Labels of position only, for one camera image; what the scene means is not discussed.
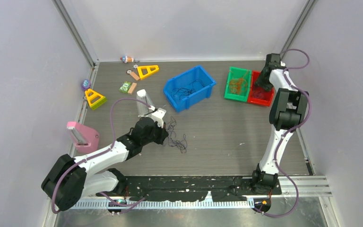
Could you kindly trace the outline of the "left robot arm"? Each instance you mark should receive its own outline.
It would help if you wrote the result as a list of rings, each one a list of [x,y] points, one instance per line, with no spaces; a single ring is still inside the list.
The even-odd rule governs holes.
[[[167,137],[163,120],[142,117],[114,144],[83,156],[60,156],[41,184],[51,199],[53,212],[66,211],[81,198],[100,192],[122,195],[127,179],[111,166],[139,155],[149,143],[162,145]]]

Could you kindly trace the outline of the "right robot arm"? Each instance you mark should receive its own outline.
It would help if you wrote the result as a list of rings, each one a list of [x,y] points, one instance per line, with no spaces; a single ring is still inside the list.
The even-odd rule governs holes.
[[[278,53],[266,55],[266,63],[255,85],[265,91],[274,89],[269,123],[271,135],[263,158],[252,173],[251,189],[257,194],[273,190],[278,182],[280,161],[288,141],[307,113],[308,94],[292,82],[287,67]]]

